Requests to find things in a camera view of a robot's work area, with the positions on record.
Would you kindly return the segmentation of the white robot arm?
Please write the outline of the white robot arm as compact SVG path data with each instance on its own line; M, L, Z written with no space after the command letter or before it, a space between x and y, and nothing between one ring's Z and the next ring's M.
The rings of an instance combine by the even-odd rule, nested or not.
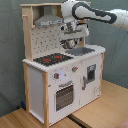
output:
M78 25L78 20L90 19L111 24L112 26L128 30L128 11L113 9L102 11L91 8L86 1L66 0L61 4L64 18L63 40L86 37L88 32L84 25Z

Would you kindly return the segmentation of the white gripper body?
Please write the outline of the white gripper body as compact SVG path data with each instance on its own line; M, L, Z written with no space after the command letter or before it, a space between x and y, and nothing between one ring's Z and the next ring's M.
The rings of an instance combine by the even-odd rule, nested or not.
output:
M62 40L73 40L81 37L87 37L89 30L86 24L76 24L75 22L63 24L60 27Z

